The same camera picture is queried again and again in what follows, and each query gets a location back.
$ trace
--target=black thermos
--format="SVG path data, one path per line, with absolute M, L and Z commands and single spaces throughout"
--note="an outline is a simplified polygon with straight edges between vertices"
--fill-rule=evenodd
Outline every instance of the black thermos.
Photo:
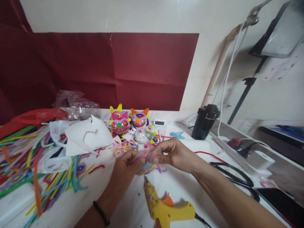
M 215 120 L 219 117 L 221 112 L 215 104 L 209 104 L 199 108 L 197 114 L 198 115 L 192 131 L 192 138 L 205 140 Z

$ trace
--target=power strip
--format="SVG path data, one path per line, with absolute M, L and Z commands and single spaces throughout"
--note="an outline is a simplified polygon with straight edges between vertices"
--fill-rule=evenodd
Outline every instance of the power strip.
M 241 166 L 253 177 L 269 177 L 272 175 L 268 169 L 258 170 L 250 165 L 245 158 L 243 158 L 236 150 L 228 145 L 230 139 L 224 136 L 215 138 L 215 141 Z

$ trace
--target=hot glue gun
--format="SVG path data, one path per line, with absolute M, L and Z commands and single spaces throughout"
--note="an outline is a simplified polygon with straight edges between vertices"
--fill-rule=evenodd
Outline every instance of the hot glue gun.
M 195 209 L 190 202 L 186 202 L 184 207 L 174 207 L 169 194 L 165 200 L 161 200 L 146 176 L 144 188 L 150 215 L 161 228 L 169 228 L 172 221 L 190 220 L 196 217 Z

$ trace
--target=glue gun nozzle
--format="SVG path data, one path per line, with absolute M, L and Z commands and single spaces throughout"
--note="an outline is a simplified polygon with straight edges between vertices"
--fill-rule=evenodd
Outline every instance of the glue gun nozzle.
M 149 182 L 147 176 L 144 176 L 144 178 L 145 178 L 145 183 L 147 184 Z

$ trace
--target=red plastic bag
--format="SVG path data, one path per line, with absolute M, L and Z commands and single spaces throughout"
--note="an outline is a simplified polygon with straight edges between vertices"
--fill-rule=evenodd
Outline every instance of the red plastic bag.
M 0 128 L 0 139 L 15 133 L 29 125 L 40 125 L 53 118 L 67 119 L 67 112 L 59 109 L 36 109 L 14 117 Z
M 51 119 L 66 119 L 67 112 L 60 109 L 36 109 L 21 115 L 18 115 L 12 119 L 12 121 L 18 121 L 23 124 L 38 126 Z

